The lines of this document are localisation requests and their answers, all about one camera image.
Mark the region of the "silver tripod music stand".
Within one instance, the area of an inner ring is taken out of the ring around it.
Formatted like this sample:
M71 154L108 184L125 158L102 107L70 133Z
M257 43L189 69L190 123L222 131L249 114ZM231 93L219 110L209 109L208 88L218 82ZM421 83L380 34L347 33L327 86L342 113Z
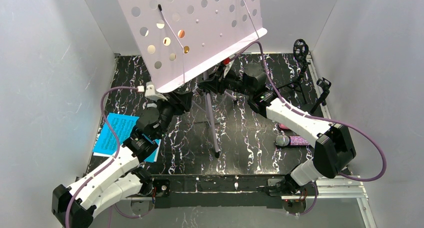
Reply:
M163 95L267 33L260 0L117 1Z

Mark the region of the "pink microphone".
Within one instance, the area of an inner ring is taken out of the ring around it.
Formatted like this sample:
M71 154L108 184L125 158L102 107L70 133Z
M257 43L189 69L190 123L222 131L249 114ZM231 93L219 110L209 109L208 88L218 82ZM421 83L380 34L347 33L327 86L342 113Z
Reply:
M288 127L286 127L285 125L283 125L283 124L279 124L278 125L278 127L279 127L279 129L281 129L281 130L290 130Z

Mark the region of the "blue sheet music page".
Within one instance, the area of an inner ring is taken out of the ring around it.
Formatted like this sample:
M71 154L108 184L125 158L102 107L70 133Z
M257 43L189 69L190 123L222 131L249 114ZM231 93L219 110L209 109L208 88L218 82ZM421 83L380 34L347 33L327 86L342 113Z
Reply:
M109 113L107 120L122 144L130 136L138 117ZM113 156L116 150L116 139L109 127L105 124L98 135L92 153L94 156L108 157Z

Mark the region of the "blue mesh microphone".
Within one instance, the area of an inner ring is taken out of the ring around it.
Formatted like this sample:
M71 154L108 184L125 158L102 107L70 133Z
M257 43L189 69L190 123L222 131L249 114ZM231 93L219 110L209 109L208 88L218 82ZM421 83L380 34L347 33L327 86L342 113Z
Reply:
M278 135L275 138L275 145L278 147L289 146L309 146L310 143L301 136Z

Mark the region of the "black tripod mic stand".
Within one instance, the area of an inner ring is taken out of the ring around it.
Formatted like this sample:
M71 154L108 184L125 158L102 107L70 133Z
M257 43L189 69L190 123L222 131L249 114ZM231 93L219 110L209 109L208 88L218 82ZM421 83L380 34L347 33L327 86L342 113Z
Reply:
M301 94L301 97L303 98L303 103L306 104L306 96L303 91L302 87L302 78L305 76L306 70L308 68L308 65L310 64L307 61L307 55L309 54L309 46L303 39L297 39L295 40L293 44L293 57L296 60L297 64L299 65L300 70L297 71L297 78L291 81L290 83L287 83L283 86L278 87L278 90L283 88L289 88L293 92L298 92Z

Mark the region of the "black round-base mic stand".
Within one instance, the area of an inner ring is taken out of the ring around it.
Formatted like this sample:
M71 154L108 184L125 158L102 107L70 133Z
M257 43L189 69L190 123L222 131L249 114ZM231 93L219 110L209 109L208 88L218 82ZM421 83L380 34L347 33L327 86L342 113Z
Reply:
M326 78L319 78L316 84L322 89L321 95L318 97L318 99L314 103L303 104L300 107L301 110L308 112L311 115L314 115L315 111L320 106L327 105L326 98L330 94L330 87L332 85L332 83Z

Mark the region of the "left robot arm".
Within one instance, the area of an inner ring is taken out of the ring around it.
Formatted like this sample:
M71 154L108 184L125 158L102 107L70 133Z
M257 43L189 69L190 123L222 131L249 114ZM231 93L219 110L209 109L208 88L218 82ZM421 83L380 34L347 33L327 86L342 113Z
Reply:
M143 109L119 149L92 172L52 192L52 213L63 227L89 227L104 210L138 193L153 191L151 175L142 167L158 148L174 116L188 112L193 92L170 92Z

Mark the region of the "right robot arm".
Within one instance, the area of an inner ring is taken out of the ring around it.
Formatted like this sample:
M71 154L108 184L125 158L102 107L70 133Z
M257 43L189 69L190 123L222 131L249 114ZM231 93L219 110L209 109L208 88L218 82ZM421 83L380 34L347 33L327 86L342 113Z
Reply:
M198 84L203 91L222 94L231 90L248 97L250 108L259 115L281 123L304 138L314 148L313 158L297 165L279 180L264 188L270 196L295 194L306 184L326 177L334 178L356 156L351 134L345 125L308 118L308 114L281 101L266 86L267 74L260 64L250 63L240 76L220 66Z

